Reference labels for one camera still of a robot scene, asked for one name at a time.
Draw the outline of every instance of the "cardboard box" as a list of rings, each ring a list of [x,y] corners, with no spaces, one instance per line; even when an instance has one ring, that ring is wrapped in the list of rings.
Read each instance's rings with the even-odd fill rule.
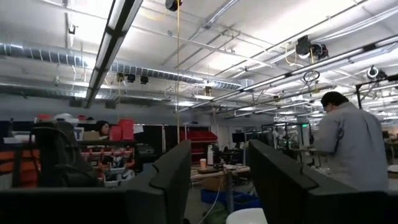
[[[100,134],[97,131],[85,131],[83,133],[83,141],[100,140]]]
[[[218,188],[220,188],[220,191],[224,191],[224,187],[225,187],[225,177],[221,176],[221,177],[210,177],[210,178],[206,178],[205,180],[203,180],[203,182],[201,183],[201,186],[203,187],[203,189],[205,190],[212,190],[212,191],[218,191]]]

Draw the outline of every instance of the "man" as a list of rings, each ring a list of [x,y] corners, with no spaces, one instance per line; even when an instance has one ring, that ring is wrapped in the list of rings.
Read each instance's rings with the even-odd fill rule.
[[[330,155],[331,176],[359,190],[387,190],[387,161],[381,123],[341,93],[321,99],[326,116],[319,124],[315,148]]]

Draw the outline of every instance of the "office chair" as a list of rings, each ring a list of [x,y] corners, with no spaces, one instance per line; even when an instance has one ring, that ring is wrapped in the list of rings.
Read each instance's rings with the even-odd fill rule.
[[[72,124],[37,123],[32,128],[40,151],[38,187],[96,187],[98,176],[81,156]]]

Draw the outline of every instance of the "table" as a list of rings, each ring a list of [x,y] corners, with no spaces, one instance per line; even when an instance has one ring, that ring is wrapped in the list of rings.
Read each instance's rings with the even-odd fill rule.
[[[247,166],[225,166],[224,171],[219,171],[211,174],[199,174],[192,172],[193,170],[198,170],[199,167],[194,167],[191,169],[191,181],[192,180],[200,180],[206,179],[210,177],[221,177],[225,176],[226,179],[226,186],[225,186],[225,195],[226,195],[226,206],[228,213],[234,212],[234,199],[233,199],[233,191],[232,191],[232,176],[243,173],[243,172],[250,172],[250,167]]]
[[[398,179],[398,165],[390,165],[387,168],[388,178],[390,179]]]

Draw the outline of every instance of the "blue bin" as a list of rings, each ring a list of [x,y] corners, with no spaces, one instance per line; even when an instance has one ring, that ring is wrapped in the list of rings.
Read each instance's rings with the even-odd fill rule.
[[[234,210],[238,211],[245,208],[261,208],[258,197],[249,194],[240,194],[234,197]]]

